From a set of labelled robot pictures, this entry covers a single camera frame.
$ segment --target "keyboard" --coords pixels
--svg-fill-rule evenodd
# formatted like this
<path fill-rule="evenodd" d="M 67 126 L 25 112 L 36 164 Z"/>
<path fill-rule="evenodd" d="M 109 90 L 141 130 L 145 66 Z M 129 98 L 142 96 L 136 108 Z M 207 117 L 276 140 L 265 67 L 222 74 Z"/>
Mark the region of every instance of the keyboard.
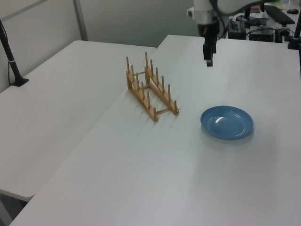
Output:
<path fill-rule="evenodd" d="M 284 12 L 282 12 L 280 9 L 278 9 L 276 6 L 264 6 L 264 10 L 267 12 L 267 14 L 272 17 L 276 22 L 282 24 L 294 24 L 295 22 Z"/>

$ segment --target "blue plastic plate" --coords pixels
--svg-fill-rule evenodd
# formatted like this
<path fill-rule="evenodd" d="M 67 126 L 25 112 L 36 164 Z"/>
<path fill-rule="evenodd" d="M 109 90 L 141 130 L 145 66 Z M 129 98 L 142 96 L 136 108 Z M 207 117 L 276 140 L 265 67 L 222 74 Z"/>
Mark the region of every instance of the blue plastic plate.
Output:
<path fill-rule="evenodd" d="M 201 116 L 204 129 L 221 139 L 239 139 L 253 131 L 251 116 L 236 107 L 216 106 L 207 109 Z"/>

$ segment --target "floor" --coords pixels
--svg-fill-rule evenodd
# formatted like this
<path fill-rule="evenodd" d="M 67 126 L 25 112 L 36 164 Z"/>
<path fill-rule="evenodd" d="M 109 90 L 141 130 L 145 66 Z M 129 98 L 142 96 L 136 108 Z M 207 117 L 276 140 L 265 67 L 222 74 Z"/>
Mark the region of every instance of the floor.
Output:
<path fill-rule="evenodd" d="M 25 201 L 0 194 L 0 226 L 8 226 L 26 204 Z"/>

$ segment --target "desk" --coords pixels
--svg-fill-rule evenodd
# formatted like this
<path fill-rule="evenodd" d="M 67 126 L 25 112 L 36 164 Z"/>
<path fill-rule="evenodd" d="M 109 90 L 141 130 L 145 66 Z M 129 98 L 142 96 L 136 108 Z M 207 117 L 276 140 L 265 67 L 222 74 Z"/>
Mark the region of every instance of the desk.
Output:
<path fill-rule="evenodd" d="M 203 42 L 169 35 L 151 57 L 178 116 L 154 123 L 124 89 L 12 226 L 299 226 L 299 52 L 224 39 L 206 67 Z M 206 134 L 216 105 L 246 110 L 254 133 Z"/>
<path fill-rule="evenodd" d="M 0 193 L 29 201 L 155 48 L 75 41 L 0 94 Z"/>

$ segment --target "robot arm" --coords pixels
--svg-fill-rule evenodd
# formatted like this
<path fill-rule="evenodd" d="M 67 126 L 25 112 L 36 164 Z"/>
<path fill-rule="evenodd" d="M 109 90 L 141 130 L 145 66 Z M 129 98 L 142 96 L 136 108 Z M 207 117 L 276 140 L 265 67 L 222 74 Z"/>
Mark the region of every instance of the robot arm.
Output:
<path fill-rule="evenodd" d="M 187 13 L 198 24 L 199 35 L 205 38 L 203 52 L 207 66 L 213 66 L 212 55 L 216 52 L 221 16 L 231 16 L 251 6 L 271 1 L 273 0 L 194 0 L 194 6 Z"/>

